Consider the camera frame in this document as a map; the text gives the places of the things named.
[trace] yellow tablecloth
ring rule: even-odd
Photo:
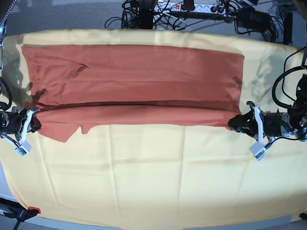
[[[2,76],[18,106],[31,101],[23,44],[165,45],[243,54],[243,113],[249,100],[276,111],[272,85],[285,58],[297,50],[171,31],[66,30],[11,36],[5,40]],[[287,68],[299,65],[301,58],[291,58]],[[286,90],[292,96],[302,73],[287,77]],[[277,95],[290,103],[280,88]],[[24,158],[1,141],[0,160],[14,197],[25,207],[39,207],[42,217],[124,230],[180,230],[297,217],[306,211],[306,143],[279,140],[258,162],[248,150],[255,140],[208,126],[97,126],[87,135],[78,130],[66,143],[38,133],[28,134],[27,140],[33,149]]]

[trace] power strip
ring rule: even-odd
[[[165,2],[158,2],[154,8],[155,12],[160,12],[166,6]],[[232,16],[226,14],[226,10],[221,6],[208,5],[208,4],[195,4],[193,11],[186,11],[181,3],[169,3],[167,13],[175,17],[186,17],[186,18],[200,18],[206,19],[214,17],[215,20],[225,20],[232,22]]]

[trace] cloth fold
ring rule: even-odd
[[[226,127],[239,113],[242,55],[141,45],[22,51],[33,103],[41,108],[39,132],[59,141],[95,125]]]

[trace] orange cloth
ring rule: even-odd
[[[22,47],[39,132],[65,142],[78,127],[227,126],[239,113],[242,55],[170,46]]]

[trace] yellow fabric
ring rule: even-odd
[[[272,85],[285,58],[297,50],[170,31],[68,30],[11,36],[5,40],[2,75],[19,106],[31,101],[23,44],[146,44],[240,53],[245,56],[243,113],[249,100],[276,111]],[[299,65],[301,58],[291,58],[287,67]],[[302,73],[286,80],[292,96]],[[290,103],[280,88],[277,95]],[[27,140],[33,149],[24,158],[1,141],[0,159],[14,197],[25,207],[39,207],[42,217],[124,230],[180,230],[306,211],[306,143],[279,140],[258,162],[248,150],[255,140],[218,127],[111,125],[94,127],[87,135],[78,130],[67,143],[38,133],[28,134]]]

